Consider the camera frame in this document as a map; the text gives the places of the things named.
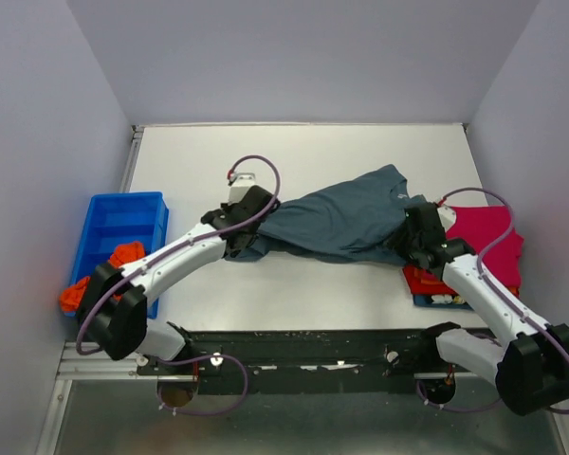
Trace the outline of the teal grey t-shirt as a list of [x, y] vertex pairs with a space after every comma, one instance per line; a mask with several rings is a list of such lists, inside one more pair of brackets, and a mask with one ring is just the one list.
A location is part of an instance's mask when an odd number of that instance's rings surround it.
[[402, 266], [386, 247], [402, 225], [405, 209], [424, 203], [408, 193], [408, 181], [392, 164], [283, 202], [259, 226], [252, 245], [231, 262], [255, 263], [284, 252], [330, 264], [370, 262]]

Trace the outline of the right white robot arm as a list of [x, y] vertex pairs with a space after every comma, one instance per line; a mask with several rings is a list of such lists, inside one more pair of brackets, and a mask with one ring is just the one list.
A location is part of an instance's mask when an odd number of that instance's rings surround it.
[[444, 219], [435, 203], [411, 206], [388, 245], [460, 295], [495, 338], [442, 324], [433, 339], [418, 346], [419, 364], [431, 372], [456, 364], [475, 373], [520, 416], [536, 410], [563, 413], [559, 404], [569, 400], [569, 326], [552, 325], [524, 305], [465, 240], [447, 239]]

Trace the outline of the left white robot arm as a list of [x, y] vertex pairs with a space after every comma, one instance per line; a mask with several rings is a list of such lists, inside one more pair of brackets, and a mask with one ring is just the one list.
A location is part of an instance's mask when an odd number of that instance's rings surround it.
[[157, 357], [168, 373], [184, 373], [192, 353], [183, 331], [171, 323], [149, 322], [148, 306], [194, 271], [252, 244], [258, 227], [278, 206], [276, 195], [252, 185], [240, 200], [207, 212], [189, 232], [156, 252], [120, 267], [97, 265], [76, 314], [77, 352], [104, 352], [113, 360], [137, 353]]

